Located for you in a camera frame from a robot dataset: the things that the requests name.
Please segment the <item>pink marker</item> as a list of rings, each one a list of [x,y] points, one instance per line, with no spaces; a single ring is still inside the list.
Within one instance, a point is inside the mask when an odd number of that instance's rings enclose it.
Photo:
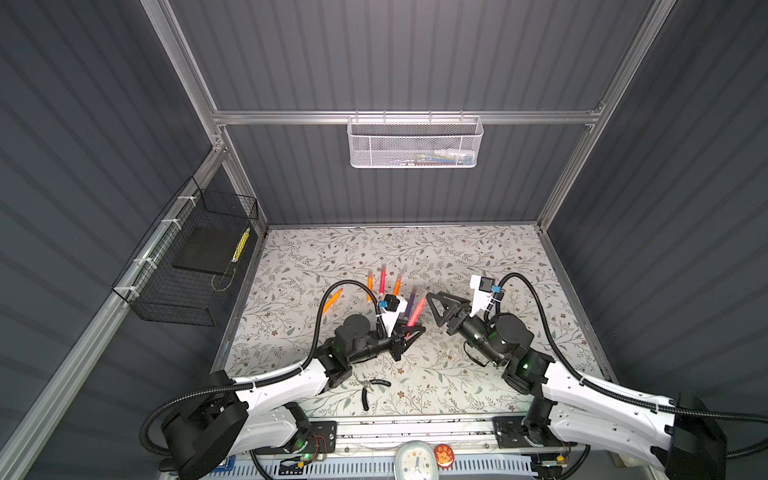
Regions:
[[[383,297],[386,295],[386,285],[387,285],[387,266],[386,264],[383,264],[380,270],[380,281],[379,281],[380,297]]]
[[[418,322],[418,320],[419,320],[419,318],[420,318],[420,316],[421,316],[421,314],[422,314],[422,312],[423,312],[423,310],[424,310],[424,308],[426,306],[426,303],[427,303],[427,299],[425,297],[423,297],[418,302],[418,304],[415,306],[415,308],[411,312],[411,315],[410,315],[409,320],[407,322],[407,326],[408,327],[413,327],[413,326],[416,325],[416,323]]]

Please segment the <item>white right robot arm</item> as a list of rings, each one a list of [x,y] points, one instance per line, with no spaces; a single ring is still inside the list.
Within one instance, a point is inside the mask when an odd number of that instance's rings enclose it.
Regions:
[[[494,286],[472,300],[439,292],[426,301],[438,326],[480,353],[478,364],[493,365],[508,386],[533,396],[522,422],[532,443],[581,443],[644,462],[669,479],[725,477],[727,440],[714,421],[672,412],[670,398],[569,370],[533,348],[526,325],[501,311],[502,297]]]

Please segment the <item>purple marker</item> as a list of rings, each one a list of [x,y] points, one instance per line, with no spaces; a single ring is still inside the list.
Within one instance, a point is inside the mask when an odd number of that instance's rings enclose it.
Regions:
[[[417,287],[413,287],[411,289],[411,291],[410,291],[409,296],[408,296],[408,305],[407,305],[407,308],[406,308],[406,310],[404,312],[404,318],[406,319],[406,321],[408,321],[410,319],[410,317],[411,317],[411,312],[412,312],[412,309],[414,308],[415,297],[416,297],[417,293],[418,293],[418,288]]]

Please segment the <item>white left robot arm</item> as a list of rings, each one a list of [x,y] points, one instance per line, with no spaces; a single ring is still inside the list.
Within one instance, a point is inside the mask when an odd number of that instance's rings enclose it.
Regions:
[[[181,479],[200,479],[232,455],[273,449],[292,453],[306,445],[312,424],[299,401],[334,389],[354,365],[387,353],[394,360],[426,329],[396,321],[393,330],[372,328],[361,314],[347,317],[333,337],[315,348],[307,366],[241,383],[217,371],[201,394],[186,394],[161,409],[159,469]]]

